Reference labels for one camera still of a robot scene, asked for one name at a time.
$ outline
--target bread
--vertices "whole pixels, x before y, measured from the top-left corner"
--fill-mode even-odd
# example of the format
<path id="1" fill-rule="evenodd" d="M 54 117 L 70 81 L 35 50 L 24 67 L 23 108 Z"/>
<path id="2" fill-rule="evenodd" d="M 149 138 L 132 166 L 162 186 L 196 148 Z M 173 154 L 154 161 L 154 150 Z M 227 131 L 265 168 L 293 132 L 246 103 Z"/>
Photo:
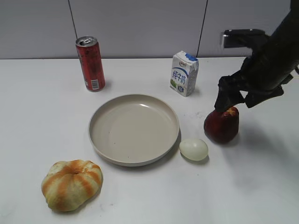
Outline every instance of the bread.
<path id="1" fill-rule="evenodd" d="M 103 175 L 91 161 L 59 161 L 42 182 L 48 207 L 54 211 L 72 211 L 100 190 Z"/>

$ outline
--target table surface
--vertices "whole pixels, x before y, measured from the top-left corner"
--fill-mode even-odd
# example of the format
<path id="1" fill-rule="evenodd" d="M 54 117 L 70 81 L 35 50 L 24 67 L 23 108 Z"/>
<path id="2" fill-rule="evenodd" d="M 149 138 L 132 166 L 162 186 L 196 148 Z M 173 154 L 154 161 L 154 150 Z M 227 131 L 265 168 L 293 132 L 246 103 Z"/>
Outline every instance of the table surface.
<path id="1" fill-rule="evenodd" d="M 89 92 L 79 60 L 0 60 L 1 224 L 298 224 L 299 79 L 282 97 L 239 105 L 239 135 L 226 146 L 204 135 L 220 76 L 243 58 L 202 58 L 194 93 L 170 85 L 171 59 L 103 60 L 106 87 Z M 88 122 L 106 101 L 149 94 L 177 113 L 181 138 L 201 138 L 210 160 L 194 164 L 174 149 L 153 164 L 120 167 L 100 158 Z M 52 212 L 41 182 L 57 161 L 91 160 L 104 174 L 100 195 L 75 212 Z"/>

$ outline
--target can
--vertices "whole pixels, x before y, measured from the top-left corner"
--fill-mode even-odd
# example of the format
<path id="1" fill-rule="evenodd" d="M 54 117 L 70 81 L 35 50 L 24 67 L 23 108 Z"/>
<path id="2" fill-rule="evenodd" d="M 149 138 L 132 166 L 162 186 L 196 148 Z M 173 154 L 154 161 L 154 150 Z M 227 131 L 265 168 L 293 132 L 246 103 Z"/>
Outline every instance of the can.
<path id="1" fill-rule="evenodd" d="M 76 40 L 85 86 L 90 91 L 99 91 L 105 86 L 104 71 L 97 39 L 83 36 Z"/>

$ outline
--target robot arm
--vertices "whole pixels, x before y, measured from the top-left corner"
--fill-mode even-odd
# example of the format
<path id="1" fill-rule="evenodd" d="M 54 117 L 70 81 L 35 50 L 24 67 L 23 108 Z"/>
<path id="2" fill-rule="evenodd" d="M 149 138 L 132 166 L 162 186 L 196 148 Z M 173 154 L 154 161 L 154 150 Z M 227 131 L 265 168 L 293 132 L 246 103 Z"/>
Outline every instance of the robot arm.
<path id="1" fill-rule="evenodd" d="M 226 30 L 224 37 L 225 48 L 248 47 L 252 56 L 235 74 L 220 78 L 216 111 L 224 112 L 239 103 L 251 108 L 281 96 L 281 85 L 292 79 L 290 73 L 299 64 L 299 1 L 292 0 L 291 11 L 270 37 L 255 29 Z M 247 91 L 247 96 L 240 91 Z"/>

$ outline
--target blue label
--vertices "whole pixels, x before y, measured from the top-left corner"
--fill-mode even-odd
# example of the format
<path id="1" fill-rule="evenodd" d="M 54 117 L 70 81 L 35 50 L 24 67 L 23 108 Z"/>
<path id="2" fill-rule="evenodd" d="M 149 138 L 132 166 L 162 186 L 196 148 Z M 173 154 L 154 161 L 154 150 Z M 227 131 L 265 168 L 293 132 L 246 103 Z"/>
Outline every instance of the blue label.
<path id="1" fill-rule="evenodd" d="M 186 74 L 187 78 L 189 78 L 189 75 L 188 75 L 188 73 L 186 72 L 185 69 L 182 69 L 182 68 L 179 68 L 179 67 L 174 67 L 172 69 L 179 69 L 179 70 L 183 71 Z"/>
<path id="2" fill-rule="evenodd" d="M 179 90 L 180 92 L 184 92 L 184 88 L 183 88 L 182 86 L 179 86 L 179 87 L 178 87 L 178 90 Z"/>
<path id="3" fill-rule="evenodd" d="M 179 73 L 178 71 L 176 71 L 176 70 L 173 71 L 172 78 L 174 80 L 178 80 L 181 84 L 185 85 L 186 76 L 184 76 L 183 74 Z"/>
<path id="4" fill-rule="evenodd" d="M 185 56 L 186 56 L 186 58 L 188 58 L 190 61 L 193 61 L 193 62 L 198 61 L 197 58 L 193 57 L 192 55 L 190 55 L 190 54 L 188 54 L 188 53 L 186 53 Z"/>

